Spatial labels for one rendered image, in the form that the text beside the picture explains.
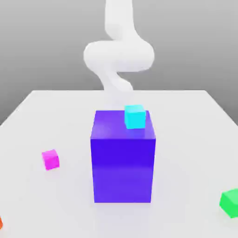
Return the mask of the small cyan cube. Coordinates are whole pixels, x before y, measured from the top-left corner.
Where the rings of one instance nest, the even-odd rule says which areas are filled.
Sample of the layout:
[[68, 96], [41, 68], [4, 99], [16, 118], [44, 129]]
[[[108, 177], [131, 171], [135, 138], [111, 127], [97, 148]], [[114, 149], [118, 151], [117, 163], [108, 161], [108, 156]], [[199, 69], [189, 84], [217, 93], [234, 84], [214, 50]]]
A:
[[146, 111], [142, 105], [126, 105], [124, 113], [127, 129], [145, 128]]

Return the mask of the small magenta cube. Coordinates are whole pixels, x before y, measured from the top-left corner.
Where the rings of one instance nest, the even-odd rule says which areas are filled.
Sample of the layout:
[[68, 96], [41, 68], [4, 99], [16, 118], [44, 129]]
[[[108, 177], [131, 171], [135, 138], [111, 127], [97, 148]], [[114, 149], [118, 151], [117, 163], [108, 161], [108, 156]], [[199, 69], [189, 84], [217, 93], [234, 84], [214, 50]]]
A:
[[42, 158], [47, 171], [60, 166], [59, 157], [55, 149], [42, 152]]

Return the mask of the small green cube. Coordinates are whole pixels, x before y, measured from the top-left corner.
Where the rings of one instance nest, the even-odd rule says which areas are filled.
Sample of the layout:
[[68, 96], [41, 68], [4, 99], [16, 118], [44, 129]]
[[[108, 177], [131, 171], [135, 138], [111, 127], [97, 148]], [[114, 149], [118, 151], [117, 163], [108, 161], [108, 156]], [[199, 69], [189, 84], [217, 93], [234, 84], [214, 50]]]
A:
[[238, 188], [223, 192], [219, 206], [230, 218], [238, 217]]

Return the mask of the large purple box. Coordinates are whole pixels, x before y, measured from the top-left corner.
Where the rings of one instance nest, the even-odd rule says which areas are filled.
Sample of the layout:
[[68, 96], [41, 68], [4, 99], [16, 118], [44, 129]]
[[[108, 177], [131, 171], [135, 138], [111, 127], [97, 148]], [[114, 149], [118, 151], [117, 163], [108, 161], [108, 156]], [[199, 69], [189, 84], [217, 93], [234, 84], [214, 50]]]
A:
[[124, 111], [97, 110], [90, 142], [94, 201], [149, 203], [156, 148], [150, 113], [144, 129], [127, 129]]

